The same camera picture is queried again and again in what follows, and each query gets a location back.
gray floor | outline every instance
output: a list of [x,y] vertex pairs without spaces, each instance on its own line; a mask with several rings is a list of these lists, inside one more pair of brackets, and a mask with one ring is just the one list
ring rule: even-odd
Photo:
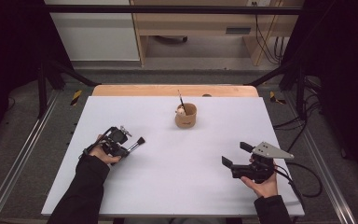
[[[82,67],[78,68],[78,71],[85,77],[102,83],[242,84],[263,76],[276,66],[268,64],[267,61],[263,61],[263,64],[256,68],[251,66],[249,56],[238,50],[238,48],[244,48],[243,42],[238,38],[225,40],[190,37],[185,44],[175,43],[174,40],[167,42],[152,39],[150,44],[156,46],[148,51],[147,65],[144,68],[126,65],[117,66],[115,70],[112,70],[112,67],[103,69]],[[65,76],[65,80],[67,85],[63,91],[59,91],[57,104],[0,211],[0,223],[20,223],[20,219],[36,223],[37,220],[47,219],[40,215],[41,209],[59,169],[67,144],[71,141],[71,132],[75,130],[87,96],[92,92],[91,87],[86,87],[72,78]],[[271,90],[275,91],[278,99],[290,101],[294,96],[291,91],[276,91],[275,84],[278,81],[279,77],[276,77],[258,88],[259,95],[265,99],[273,124],[283,123],[295,117],[289,104],[272,103],[269,99]],[[80,99],[76,105],[70,105],[77,90],[83,91]],[[51,88],[48,90],[51,95],[55,92]],[[10,102],[13,103],[14,99],[15,104],[6,112],[0,125],[0,186],[34,127],[38,113],[35,82],[17,88],[10,94],[10,97]],[[327,161],[358,223],[357,163],[341,158],[335,136],[325,121],[324,115],[318,113],[318,110],[311,114],[308,130]],[[288,148],[298,131],[299,129],[276,131],[280,147]],[[304,136],[298,139],[292,153],[296,155],[295,162],[316,170]],[[317,191],[318,185],[312,175],[297,167],[290,167],[290,172],[300,191],[308,194]],[[306,215],[297,223],[341,223],[331,203],[331,197],[325,189],[319,197],[305,198],[304,201]],[[244,223],[256,223],[256,220],[245,218]]]

floor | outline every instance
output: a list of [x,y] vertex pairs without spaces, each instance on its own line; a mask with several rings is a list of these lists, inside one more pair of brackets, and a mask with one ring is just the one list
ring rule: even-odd
[[[85,77],[102,83],[241,85],[277,67],[267,60],[263,60],[260,66],[252,66],[249,55],[241,50],[244,48],[241,39],[235,37],[190,36],[186,43],[155,37],[150,40],[144,67],[133,63],[117,63],[114,67],[111,64],[103,67],[80,64],[76,69]],[[286,122],[296,116],[293,110],[295,91],[279,91],[277,83],[280,78],[275,77],[257,88],[259,95],[265,99],[273,124]],[[38,122],[37,83],[31,82],[10,94],[12,107],[0,125],[0,188],[8,191],[2,194],[0,223],[46,223],[47,218],[40,215],[41,208],[71,141],[87,96],[92,93],[91,87],[67,75],[64,75],[64,79],[66,87],[63,91],[53,91],[48,87],[48,96],[55,99],[56,104],[50,111],[48,122],[40,127],[42,131],[33,136],[35,141],[29,146],[24,143]],[[77,90],[82,90],[82,95],[77,104],[72,106],[70,102]],[[271,101],[271,91],[276,94],[277,100],[285,100],[286,104]],[[306,96],[310,97],[309,105],[318,103],[317,97],[312,94],[306,91]],[[328,175],[334,179],[333,184],[337,185],[338,195],[342,195],[342,199],[334,198],[332,193],[336,192],[328,188],[331,183],[324,183],[324,190],[319,197],[304,199],[306,215],[297,223],[358,223],[358,166],[355,161],[341,158],[338,143],[321,112],[321,108],[317,107],[317,110],[310,113],[307,129],[296,141],[292,152],[296,155],[296,162],[317,172],[320,164],[312,156],[312,148],[316,146],[327,163]],[[276,130],[281,148],[289,148],[298,135],[299,129],[296,126],[299,123],[293,125]],[[19,162],[16,161],[19,154],[24,159],[22,166],[18,167],[21,172],[17,176],[7,176],[13,172],[12,165]],[[317,191],[319,185],[313,175],[297,167],[290,168],[290,172],[303,193],[313,194]],[[339,209],[335,205],[342,202],[346,206],[341,209],[349,210],[349,216],[338,213]],[[256,223],[256,220],[245,218],[244,223]]]

white tabletop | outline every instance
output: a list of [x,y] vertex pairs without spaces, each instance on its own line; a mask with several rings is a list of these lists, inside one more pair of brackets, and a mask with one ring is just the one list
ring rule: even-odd
[[[262,98],[185,97],[197,106],[196,125],[179,129],[174,123],[178,97],[91,96],[42,210],[50,215],[68,189],[85,147],[112,126],[124,127],[145,144],[111,168],[104,183],[100,214],[111,217],[243,217],[256,215],[255,194],[221,162],[248,164],[250,153],[240,142],[265,141],[279,147]],[[284,160],[276,163],[286,168]],[[291,216],[304,211],[278,175],[279,193]]]

white wall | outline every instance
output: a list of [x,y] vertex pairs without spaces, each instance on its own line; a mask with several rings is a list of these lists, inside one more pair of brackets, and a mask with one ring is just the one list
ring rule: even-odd
[[[47,5],[129,5],[129,0],[45,0]],[[51,13],[71,61],[139,61],[132,16]]]

